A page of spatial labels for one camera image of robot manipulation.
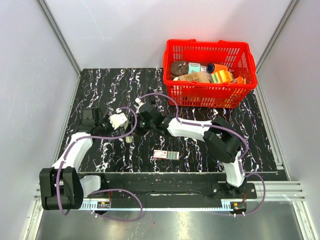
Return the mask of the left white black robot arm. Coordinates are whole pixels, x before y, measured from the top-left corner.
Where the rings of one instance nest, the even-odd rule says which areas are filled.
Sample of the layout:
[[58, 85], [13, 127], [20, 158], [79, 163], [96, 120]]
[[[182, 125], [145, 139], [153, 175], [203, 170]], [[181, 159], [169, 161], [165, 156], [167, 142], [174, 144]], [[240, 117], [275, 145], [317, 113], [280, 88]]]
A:
[[113, 115], [103, 115], [99, 108], [86, 108], [71, 135], [70, 142], [59, 159], [39, 173], [42, 208], [47, 211], [60, 210], [66, 215], [78, 210], [90, 194], [98, 198], [107, 195], [108, 185], [98, 175], [79, 178], [79, 167], [96, 140], [110, 140], [110, 136], [128, 123], [128, 118], [118, 108]]

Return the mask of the beige stapler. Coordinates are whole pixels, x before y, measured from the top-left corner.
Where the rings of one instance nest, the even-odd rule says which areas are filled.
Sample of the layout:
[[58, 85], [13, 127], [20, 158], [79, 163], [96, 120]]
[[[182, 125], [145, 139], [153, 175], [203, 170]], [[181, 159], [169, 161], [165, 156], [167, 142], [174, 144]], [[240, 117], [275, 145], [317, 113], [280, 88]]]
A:
[[125, 137], [125, 142], [131, 144], [134, 141], [134, 137], [132, 135], [128, 135]]

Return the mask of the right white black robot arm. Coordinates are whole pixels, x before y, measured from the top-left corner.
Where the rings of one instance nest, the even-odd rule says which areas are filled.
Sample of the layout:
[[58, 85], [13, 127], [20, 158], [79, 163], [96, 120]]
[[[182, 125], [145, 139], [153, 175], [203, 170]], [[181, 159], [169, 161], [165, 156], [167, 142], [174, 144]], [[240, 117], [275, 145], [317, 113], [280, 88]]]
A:
[[233, 198], [239, 198], [246, 191], [245, 174], [240, 166], [241, 145], [248, 148], [245, 139], [231, 129], [231, 126], [216, 117], [213, 121], [187, 120], [172, 115], [162, 115], [155, 106], [143, 103], [137, 109], [141, 134], [153, 130], [161, 136], [184, 137], [202, 141], [207, 150], [223, 164], [226, 173], [227, 192]]

